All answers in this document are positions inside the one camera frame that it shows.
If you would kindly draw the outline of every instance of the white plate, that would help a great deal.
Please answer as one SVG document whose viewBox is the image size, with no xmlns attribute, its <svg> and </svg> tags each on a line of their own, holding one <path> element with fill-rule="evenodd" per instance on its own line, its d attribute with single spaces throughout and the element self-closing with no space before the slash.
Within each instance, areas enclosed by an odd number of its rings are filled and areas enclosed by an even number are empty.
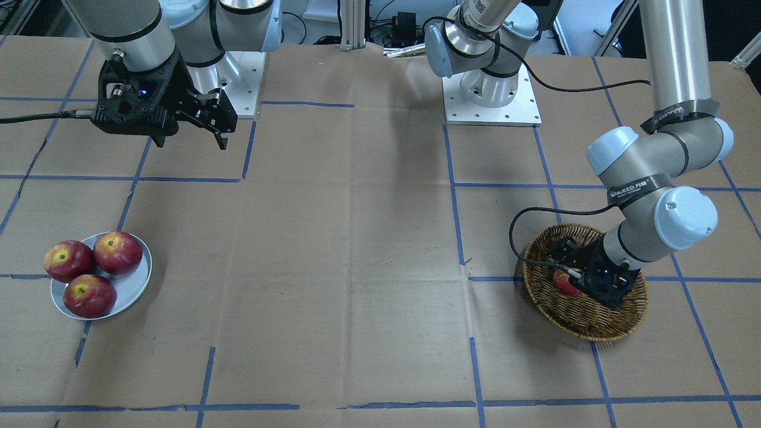
<svg viewBox="0 0 761 428">
<path fill-rule="evenodd" d="M 93 245 L 95 245 L 95 241 L 97 241 L 101 235 L 105 235 L 106 233 L 108 232 L 92 235 L 91 237 L 84 239 L 82 242 L 88 247 L 92 248 Z M 83 318 L 72 314 L 72 312 L 69 311 L 63 304 L 63 290 L 66 289 L 68 284 L 56 281 L 55 279 L 51 279 L 50 297 L 53 298 L 53 303 L 56 304 L 58 310 L 61 311 L 61 313 L 64 315 L 68 315 L 69 317 L 78 320 L 89 321 L 100 320 L 114 316 L 127 309 L 132 303 L 135 303 L 138 297 L 140 297 L 140 295 L 145 291 L 145 287 L 148 286 L 148 280 L 151 278 L 151 267 L 153 266 L 153 260 L 151 259 L 151 252 L 149 251 L 148 246 L 145 245 L 145 242 L 143 242 L 142 239 L 136 236 L 135 238 L 140 241 L 140 245 L 143 247 L 143 258 L 140 260 L 140 264 L 138 265 L 137 269 L 126 275 L 111 275 L 99 267 L 95 272 L 97 275 L 105 276 L 109 281 L 111 281 L 114 288 L 116 289 L 116 303 L 113 304 L 113 309 L 111 309 L 111 312 L 99 318 Z"/>
</svg>

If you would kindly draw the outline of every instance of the woven basket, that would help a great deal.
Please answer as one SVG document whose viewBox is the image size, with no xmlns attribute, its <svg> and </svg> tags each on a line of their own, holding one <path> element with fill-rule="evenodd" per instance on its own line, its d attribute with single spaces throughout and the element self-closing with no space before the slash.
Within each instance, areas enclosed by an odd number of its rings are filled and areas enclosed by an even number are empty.
<svg viewBox="0 0 761 428">
<path fill-rule="evenodd" d="M 586 225 L 563 223 L 550 226 L 528 245 L 526 258 L 549 261 L 549 247 L 560 239 L 573 237 L 579 246 L 590 244 L 603 232 Z M 634 289 L 623 298 L 623 307 L 614 311 L 586 294 L 565 295 L 552 284 L 552 267 L 524 264 L 528 294 L 540 312 L 554 325 L 588 340 L 618 340 L 630 335 L 642 323 L 648 310 L 648 286 L 642 272 Z"/>
</svg>

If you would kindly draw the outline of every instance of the power adapter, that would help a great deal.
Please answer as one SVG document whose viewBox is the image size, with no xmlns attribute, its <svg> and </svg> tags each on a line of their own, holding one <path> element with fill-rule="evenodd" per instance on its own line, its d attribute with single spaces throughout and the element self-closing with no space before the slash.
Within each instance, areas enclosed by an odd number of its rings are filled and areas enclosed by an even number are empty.
<svg viewBox="0 0 761 428">
<path fill-rule="evenodd" d="M 391 46 L 408 47 L 418 41 L 416 15 L 412 12 L 399 12 L 391 18 Z"/>
</svg>

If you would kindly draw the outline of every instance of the apple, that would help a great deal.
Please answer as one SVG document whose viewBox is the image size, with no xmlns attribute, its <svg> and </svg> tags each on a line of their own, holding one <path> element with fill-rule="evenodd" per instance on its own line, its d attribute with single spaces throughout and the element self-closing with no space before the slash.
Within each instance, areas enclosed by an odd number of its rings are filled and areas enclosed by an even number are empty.
<svg viewBox="0 0 761 428">
<path fill-rule="evenodd" d="M 53 245 L 43 258 L 45 271 L 56 281 L 70 283 L 83 273 L 95 273 L 93 251 L 80 241 L 63 241 Z"/>
<path fill-rule="evenodd" d="M 130 273 L 142 260 L 142 245 L 127 232 L 114 231 L 102 234 L 93 246 L 95 262 L 111 275 Z"/>
<path fill-rule="evenodd" d="M 568 281 L 568 274 L 560 269 L 555 269 L 555 273 L 552 275 L 552 284 L 565 295 L 571 297 L 581 295 L 581 290 L 571 285 L 571 282 Z"/>
<path fill-rule="evenodd" d="M 116 289 L 100 275 L 77 276 L 63 290 L 63 305 L 83 318 L 99 318 L 111 312 L 116 303 Z"/>
</svg>

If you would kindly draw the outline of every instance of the white mounting plate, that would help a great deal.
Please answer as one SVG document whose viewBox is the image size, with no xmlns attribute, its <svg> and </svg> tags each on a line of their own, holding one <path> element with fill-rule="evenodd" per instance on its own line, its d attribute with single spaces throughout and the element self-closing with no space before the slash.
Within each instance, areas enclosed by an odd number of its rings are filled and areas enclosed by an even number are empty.
<svg viewBox="0 0 761 428">
<path fill-rule="evenodd" d="M 241 80 L 224 92 L 235 107 L 239 119 L 256 119 L 259 93 L 264 76 L 264 52 L 230 52 L 240 66 Z"/>
<path fill-rule="evenodd" d="M 525 65 L 518 70 L 518 89 L 513 101 L 504 107 L 483 107 L 468 100 L 460 90 L 461 79 L 462 75 L 442 78 L 447 123 L 496 126 L 534 126 L 542 123 Z"/>
</svg>

